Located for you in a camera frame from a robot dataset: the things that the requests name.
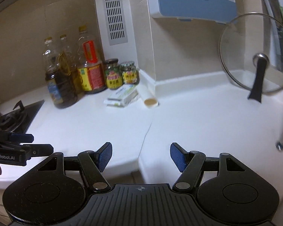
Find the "ribbed black surface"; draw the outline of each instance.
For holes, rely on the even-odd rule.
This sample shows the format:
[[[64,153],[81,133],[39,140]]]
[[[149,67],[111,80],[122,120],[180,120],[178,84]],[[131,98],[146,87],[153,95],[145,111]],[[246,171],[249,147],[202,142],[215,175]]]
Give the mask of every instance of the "ribbed black surface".
[[[93,195],[72,218],[56,226],[222,226],[203,214],[187,194],[167,184],[117,184],[105,194]]]

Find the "white countertop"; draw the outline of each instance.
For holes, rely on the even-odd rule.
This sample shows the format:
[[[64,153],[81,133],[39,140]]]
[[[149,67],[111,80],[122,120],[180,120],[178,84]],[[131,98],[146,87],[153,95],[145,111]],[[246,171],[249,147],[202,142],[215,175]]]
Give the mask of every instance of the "white countertop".
[[[111,142],[106,178],[140,169],[146,183],[172,186],[180,172],[169,149],[177,142],[187,151],[211,157],[231,153],[283,197],[283,152],[275,148],[283,128],[283,93],[263,96],[260,104],[247,100],[248,91],[225,84],[162,98],[154,109],[147,109],[140,99],[126,108],[106,107],[103,101],[110,93],[87,95],[59,110],[43,87],[1,105],[0,112],[9,112],[20,99],[24,105],[45,99],[27,132],[34,135],[34,143],[50,143],[55,152],[74,156]],[[42,159],[32,158],[25,167],[2,165],[0,188]]]

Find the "white vent panel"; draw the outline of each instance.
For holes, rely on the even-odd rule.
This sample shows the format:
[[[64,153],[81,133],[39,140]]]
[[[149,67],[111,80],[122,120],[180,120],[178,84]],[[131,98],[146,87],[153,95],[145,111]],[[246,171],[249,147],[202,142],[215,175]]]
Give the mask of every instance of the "white vent panel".
[[[103,0],[109,45],[127,43],[127,31],[122,0]]]

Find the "dark liquid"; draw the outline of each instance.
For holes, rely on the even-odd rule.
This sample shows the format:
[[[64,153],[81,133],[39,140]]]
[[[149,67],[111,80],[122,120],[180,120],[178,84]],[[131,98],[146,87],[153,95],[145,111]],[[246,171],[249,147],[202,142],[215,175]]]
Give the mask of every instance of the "dark liquid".
[[[61,103],[54,103],[59,109],[66,108],[76,103],[78,95],[73,84],[72,75],[65,75],[60,70],[46,72],[45,80],[50,81],[54,79],[58,92],[62,98]]]

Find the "glass lid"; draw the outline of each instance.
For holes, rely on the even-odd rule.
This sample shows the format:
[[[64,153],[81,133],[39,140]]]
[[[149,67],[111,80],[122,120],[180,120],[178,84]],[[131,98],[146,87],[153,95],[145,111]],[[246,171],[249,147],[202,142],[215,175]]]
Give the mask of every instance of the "glass lid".
[[[262,77],[262,93],[283,89],[283,24],[273,17],[246,13],[233,19],[221,33],[219,56],[239,86],[251,90]],[[266,64],[259,69],[261,60]]]

